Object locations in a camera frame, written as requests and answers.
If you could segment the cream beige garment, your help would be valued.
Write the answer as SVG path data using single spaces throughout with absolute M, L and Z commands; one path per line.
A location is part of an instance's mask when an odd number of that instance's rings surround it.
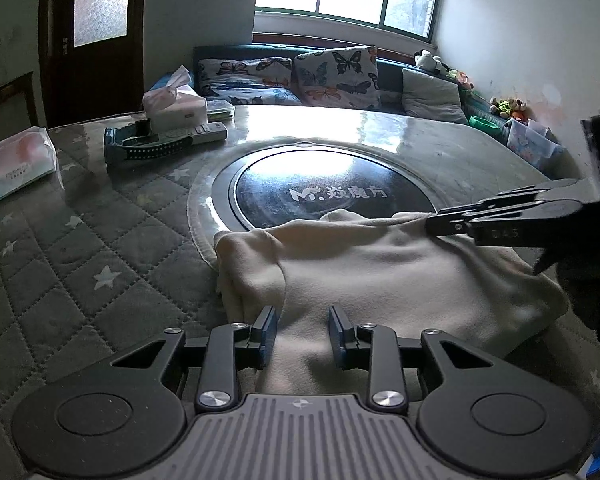
M 513 250 L 479 247 L 465 235 L 431 237 L 423 214 L 367 219 L 338 209 L 321 219 L 214 240 L 228 318 L 250 323 L 273 307 L 271 361 L 248 385 L 258 393 L 363 393 L 362 370 L 332 359 L 328 311 L 416 338 L 438 328 L 506 356 L 566 313 L 559 286 Z

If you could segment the clear storage box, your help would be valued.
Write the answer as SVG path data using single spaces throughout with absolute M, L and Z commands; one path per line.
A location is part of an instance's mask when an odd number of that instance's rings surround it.
M 516 119 L 508 122 L 506 146 L 537 170 L 547 170 L 564 148 Z

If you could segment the colourful plush toys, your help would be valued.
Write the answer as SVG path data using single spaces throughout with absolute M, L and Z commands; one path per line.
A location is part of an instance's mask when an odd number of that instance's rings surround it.
M 492 115 L 505 120 L 527 121 L 527 103 L 520 99 L 508 98 L 500 100 L 494 96 L 490 99 L 489 110 Z

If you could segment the grey plain pillow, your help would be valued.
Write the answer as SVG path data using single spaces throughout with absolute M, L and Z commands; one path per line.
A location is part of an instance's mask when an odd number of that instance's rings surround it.
M 402 105 L 408 116 L 467 125 L 456 84 L 426 73 L 402 70 Z

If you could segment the round black induction plate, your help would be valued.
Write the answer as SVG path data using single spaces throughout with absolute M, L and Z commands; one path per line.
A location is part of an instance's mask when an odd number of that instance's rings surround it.
M 365 218 L 437 210 L 425 183 L 393 162 L 329 145 L 251 152 L 214 178 L 211 203 L 232 231 L 317 220 L 336 209 Z

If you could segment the panda plush toy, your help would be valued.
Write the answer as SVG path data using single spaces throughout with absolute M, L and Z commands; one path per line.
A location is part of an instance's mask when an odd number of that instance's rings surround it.
M 449 66 L 442 62 L 439 55 L 433 55 L 428 50 L 419 50 L 414 54 L 414 61 L 420 70 L 427 73 L 446 76 L 449 73 Z

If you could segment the dark green sofa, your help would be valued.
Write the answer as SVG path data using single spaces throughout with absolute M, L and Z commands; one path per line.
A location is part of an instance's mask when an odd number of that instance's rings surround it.
M 468 125 L 504 125 L 490 105 L 450 77 L 386 62 L 374 46 L 295 49 L 264 44 L 198 47 L 195 89 L 235 105 L 309 105 L 374 110 Z

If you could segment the white remote control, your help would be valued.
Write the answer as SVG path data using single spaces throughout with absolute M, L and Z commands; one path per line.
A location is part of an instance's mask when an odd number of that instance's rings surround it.
M 166 130 L 159 134 L 159 139 L 168 143 L 188 141 L 191 144 L 203 144 L 224 141 L 227 133 L 227 126 L 222 122 L 206 122 L 195 127 Z

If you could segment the small flat packets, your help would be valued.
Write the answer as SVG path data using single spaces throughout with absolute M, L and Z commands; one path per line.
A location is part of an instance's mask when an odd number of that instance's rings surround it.
M 208 100 L 206 110 L 209 122 L 232 120 L 235 115 L 234 105 L 227 100 Z

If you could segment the right butterfly pillow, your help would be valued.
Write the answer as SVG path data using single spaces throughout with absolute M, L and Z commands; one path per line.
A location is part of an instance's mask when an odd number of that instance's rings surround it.
M 356 110 L 380 109 L 375 46 L 299 54 L 294 58 L 294 74 L 304 104 Z

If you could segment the butterfly pillow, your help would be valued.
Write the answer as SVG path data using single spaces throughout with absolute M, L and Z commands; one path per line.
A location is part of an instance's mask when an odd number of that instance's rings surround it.
M 356 110 L 380 109 L 375 46 L 299 54 L 294 58 L 294 74 L 304 104 Z
M 224 100 L 232 105 L 302 104 L 291 90 L 291 58 L 204 58 L 198 62 L 197 76 L 199 94 L 208 101 Z

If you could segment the pink tissue box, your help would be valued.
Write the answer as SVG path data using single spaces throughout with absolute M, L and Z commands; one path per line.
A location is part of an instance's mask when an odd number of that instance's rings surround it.
M 163 87 L 143 95 L 143 109 L 155 133 L 189 129 L 208 122 L 207 102 L 190 85 L 189 71 L 181 65 Z

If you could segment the left butterfly pillow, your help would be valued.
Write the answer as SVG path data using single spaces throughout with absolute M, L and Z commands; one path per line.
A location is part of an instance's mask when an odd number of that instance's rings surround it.
M 197 76 L 199 94 L 208 101 L 224 100 L 232 105 L 302 104 L 291 90 L 291 58 L 204 58 L 198 62 Z

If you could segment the wrapped tissue pack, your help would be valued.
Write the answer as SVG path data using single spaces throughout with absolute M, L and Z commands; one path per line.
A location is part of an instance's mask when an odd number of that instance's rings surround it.
M 46 128 L 27 128 L 0 141 L 0 200 L 57 169 L 56 148 Z

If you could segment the dark wooden console table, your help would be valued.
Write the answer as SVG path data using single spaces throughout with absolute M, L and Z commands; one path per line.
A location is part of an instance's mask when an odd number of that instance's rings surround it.
M 33 73 L 23 74 L 0 87 L 0 141 L 37 126 Z

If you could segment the dark door with glass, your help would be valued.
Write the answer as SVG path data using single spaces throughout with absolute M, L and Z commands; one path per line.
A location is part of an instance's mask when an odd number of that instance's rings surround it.
M 40 0 L 38 62 L 51 126 L 140 108 L 145 0 Z

